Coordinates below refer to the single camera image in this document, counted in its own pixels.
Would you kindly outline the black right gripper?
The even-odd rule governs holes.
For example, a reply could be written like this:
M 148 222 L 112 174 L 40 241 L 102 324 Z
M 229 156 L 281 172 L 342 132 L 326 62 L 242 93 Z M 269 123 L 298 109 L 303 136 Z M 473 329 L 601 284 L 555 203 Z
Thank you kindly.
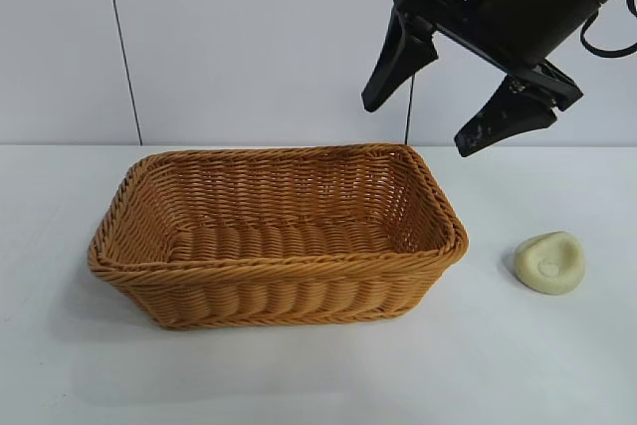
M 378 110 L 409 78 L 438 59 L 436 32 L 506 73 L 487 103 L 456 133 L 461 156 L 546 129 L 582 92 L 547 57 L 590 25 L 607 0 L 392 0 L 377 63 L 361 98 Z

